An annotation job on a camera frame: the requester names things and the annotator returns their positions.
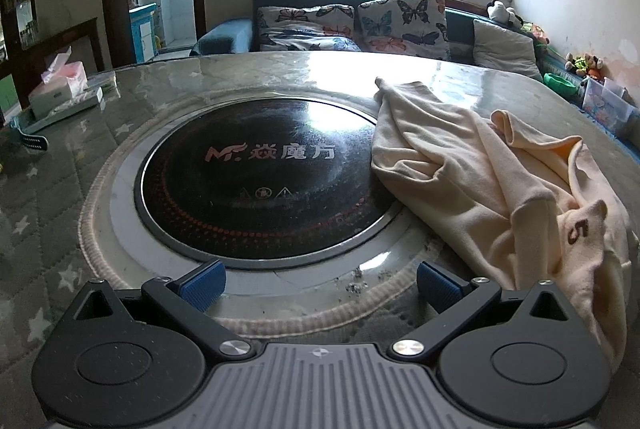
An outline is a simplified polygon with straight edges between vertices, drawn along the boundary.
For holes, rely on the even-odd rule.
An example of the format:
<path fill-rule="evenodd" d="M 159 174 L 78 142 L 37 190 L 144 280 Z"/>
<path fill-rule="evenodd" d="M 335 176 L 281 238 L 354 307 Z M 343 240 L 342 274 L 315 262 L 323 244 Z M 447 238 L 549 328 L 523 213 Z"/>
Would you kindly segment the cream beige garment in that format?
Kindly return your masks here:
<path fill-rule="evenodd" d="M 510 290 L 552 279 L 620 365 L 638 239 L 584 140 L 482 117 L 421 82 L 380 82 L 378 98 L 371 166 L 386 189 L 476 274 Z"/>

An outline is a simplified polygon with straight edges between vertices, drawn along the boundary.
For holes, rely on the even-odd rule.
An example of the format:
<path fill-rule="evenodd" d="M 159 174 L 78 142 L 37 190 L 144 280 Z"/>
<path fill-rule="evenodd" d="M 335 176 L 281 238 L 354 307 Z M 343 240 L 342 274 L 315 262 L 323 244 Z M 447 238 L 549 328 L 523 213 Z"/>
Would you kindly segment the black round induction cooktop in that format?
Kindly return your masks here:
<path fill-rule="evenodd" d="M 145 156 L 134 204 L 178 255 L 243 270 L 343 255 L 400 210 L 371 169 L 376 121 L 303 98 L 234 102 L 172 126 Z"/>

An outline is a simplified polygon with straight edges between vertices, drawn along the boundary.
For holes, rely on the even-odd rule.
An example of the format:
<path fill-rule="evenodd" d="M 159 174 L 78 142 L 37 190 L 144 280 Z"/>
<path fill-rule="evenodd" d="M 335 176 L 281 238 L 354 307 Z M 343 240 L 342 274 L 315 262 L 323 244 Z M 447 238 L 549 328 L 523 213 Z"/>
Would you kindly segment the grey star quilted tablecloth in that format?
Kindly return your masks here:
<path fill-rule="evenodd" d="M 506 110 L 555 137 L 578 134 L 623 200 L 639 212 L 639 158 L 548 88 L 518 75 L 410 56 L 271 52 L 195 56 L 122 68 L 103 108 L 50 127 L 49 147 L 1 142 L 1 423 L 38 428 L 44 419 L 30 371 L 44 339 L 91 276 L 78 220 L 101 167 L 122 143 L 172 105 L 198 106 L 253 90 L 302 91 L 372 108 L 375 79 L 425 82 L 440 100 L 480 115 Z"/>

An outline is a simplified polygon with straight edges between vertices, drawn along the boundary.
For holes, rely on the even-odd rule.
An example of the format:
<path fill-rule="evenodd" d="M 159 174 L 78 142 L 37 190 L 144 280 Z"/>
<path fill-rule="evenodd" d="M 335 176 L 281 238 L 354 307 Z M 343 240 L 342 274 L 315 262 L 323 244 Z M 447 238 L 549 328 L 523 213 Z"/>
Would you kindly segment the green plastic bowl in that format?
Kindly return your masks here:
<path fill-rule="evenodd" d="M 573 82 L 557 74 L 546 73 L 542 76 L 542 81 L 549 89 L 566 100 L 573 99 L 579 93 Z"/>

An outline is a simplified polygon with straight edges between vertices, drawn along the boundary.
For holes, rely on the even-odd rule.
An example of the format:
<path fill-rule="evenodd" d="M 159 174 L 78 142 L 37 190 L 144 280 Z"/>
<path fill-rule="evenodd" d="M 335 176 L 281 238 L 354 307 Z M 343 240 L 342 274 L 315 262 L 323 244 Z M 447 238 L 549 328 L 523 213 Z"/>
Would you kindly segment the clear plastic storage box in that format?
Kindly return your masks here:
<path fill-rule="evenodd" d="M 582 109 L 616 138 L 626 139 L 639 118 L 638 108 L 597 80 L 587 77 L 585 82 Z"/>

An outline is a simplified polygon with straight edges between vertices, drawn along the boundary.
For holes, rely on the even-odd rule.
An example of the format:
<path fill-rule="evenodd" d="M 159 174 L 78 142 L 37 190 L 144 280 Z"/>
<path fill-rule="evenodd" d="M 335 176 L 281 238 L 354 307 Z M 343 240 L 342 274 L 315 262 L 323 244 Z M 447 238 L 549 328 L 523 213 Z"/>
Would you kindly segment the pink tissue box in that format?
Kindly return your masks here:
<path fill-rule="evenodd" d="M 73 48 L 58 53 L 41 74 L 40 84 L 29 93 L 29 106 L 35 117 L 46 117 L 58 105 L 77 97 L 87 87 L 87 74 L 81 61 L 70 62 Z"/>

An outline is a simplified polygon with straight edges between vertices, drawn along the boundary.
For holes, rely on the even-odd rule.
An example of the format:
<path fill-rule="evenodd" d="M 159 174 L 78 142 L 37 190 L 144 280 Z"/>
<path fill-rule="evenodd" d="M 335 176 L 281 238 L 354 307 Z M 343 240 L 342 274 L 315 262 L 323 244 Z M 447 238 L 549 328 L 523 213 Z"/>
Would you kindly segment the blue corner sofa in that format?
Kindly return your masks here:
<path fill-rule="evenodd" d="M 532 24 L 500 25 L 449 7 L 447 0 L 253 0 L 253 14 L 216 25 L 194 56 L 256 51 L 363 51 L 420 56 L 511 72 L 541 82 L 579 106 L 609 134 L 639 144 L 639 111 L 594 72 L 584 56 L 552 59 Z"/>

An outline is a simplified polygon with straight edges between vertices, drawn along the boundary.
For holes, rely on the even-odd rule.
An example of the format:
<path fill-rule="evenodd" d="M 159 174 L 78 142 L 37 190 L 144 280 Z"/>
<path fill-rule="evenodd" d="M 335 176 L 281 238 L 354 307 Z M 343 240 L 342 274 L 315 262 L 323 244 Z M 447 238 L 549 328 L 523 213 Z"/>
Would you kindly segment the grey plain pillow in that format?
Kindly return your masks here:
<path fill-rule="evenodd" d="M 475 20 L 473 27 L 476 65 L 542 82 L 532 38 L 481 20 Z"/>

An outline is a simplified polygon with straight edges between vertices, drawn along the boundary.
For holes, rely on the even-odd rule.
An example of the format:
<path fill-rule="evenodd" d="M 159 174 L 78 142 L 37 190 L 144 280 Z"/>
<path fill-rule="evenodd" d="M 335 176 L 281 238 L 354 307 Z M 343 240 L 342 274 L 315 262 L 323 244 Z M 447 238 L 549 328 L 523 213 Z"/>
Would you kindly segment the colourful plush toys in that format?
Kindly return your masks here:
<path fill-rule="evenodd" d="M 578 77 L 590 77 L 602 82 L 602 68 L 603 61 L 590 53 L 586 53 L 583 56 L 573 56 L 573 54 L 569 53 L 565 58 L 565 69 Z"/>

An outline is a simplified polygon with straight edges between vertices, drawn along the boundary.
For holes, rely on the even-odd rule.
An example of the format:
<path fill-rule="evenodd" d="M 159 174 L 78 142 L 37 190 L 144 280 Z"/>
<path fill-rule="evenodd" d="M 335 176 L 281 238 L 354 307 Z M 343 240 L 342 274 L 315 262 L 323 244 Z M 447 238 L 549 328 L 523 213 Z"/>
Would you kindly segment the right butterfly print pillow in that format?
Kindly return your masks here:
<path fill-rule="evenodd" d="M 357 9 L 363 47 L 448 61 L 446 0 L 374 0 Z"/>

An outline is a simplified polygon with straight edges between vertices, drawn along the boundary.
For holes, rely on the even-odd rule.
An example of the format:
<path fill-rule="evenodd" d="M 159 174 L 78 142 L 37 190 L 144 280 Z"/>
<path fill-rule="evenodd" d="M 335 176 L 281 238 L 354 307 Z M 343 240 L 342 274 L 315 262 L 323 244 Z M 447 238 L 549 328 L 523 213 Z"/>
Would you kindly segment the butterfly print pillow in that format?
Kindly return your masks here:
<path fill-rule="evenodd" d="M 355 10 L 344 4 L 260 7 L 256 18 L 260 51 L 360 50 L 355 40 Z"/>
<path fill-rule="evenodd" d="M 446 0 L 374 0 L 357 9 L 363 47 L 448 61 Z"/>

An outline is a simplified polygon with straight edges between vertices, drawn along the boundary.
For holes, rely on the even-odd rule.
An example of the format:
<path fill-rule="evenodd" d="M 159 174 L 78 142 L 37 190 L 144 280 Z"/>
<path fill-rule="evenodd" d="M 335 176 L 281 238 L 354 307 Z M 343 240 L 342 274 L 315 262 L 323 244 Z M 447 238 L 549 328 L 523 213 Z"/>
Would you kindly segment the blue white small cabinet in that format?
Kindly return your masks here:
<path fill-rule="evenodd" d="M 154 32 L 154 13 L 157 4 L 151 2 L 129 10 L 134 57 L 138 64 L 151 61 L 157 55 Z"/>

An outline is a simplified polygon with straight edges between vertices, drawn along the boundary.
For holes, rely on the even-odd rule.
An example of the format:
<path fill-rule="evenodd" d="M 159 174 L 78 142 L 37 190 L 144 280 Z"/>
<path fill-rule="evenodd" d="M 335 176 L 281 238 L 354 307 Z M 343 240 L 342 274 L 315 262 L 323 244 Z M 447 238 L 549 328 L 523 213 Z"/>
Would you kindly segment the panda plush toy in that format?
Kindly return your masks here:
<path fill-rule="evenodd" d="M 492 22 L 498 23 L 504 27 L 517 28 L 523 26 L 524 21 L 516 14 L 515 10 L 507 7 L 500 0 L 492 0 L 487 6 L 486 11 L 488 18 Z"/>

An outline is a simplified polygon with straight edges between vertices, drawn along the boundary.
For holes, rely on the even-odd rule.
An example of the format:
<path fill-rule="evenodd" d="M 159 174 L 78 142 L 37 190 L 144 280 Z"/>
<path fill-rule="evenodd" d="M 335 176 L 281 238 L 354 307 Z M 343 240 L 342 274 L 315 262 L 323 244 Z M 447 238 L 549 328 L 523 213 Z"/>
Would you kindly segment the left butterfly print pillow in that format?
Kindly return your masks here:
<path fill-rule="evenodd" d="M 260 51 L 360 50 L 355 40 L 355 10 L 344 4 L 260 7 L 256 18 Z"/>

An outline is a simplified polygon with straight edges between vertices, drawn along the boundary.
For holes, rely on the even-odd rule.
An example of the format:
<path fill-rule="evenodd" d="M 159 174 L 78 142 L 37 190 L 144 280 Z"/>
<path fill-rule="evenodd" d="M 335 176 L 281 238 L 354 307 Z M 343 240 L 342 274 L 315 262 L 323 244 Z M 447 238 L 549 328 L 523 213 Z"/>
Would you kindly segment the dark wooden shelf cabinet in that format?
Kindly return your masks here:
<path fill-rule="evenodd" d="M 27 108 L 28 95 L 37 85 L 27 50 L 38 34 L 35 0 L 1 0 L 1 28 L 6 66 L 13 78 L 18 102 Z"/>

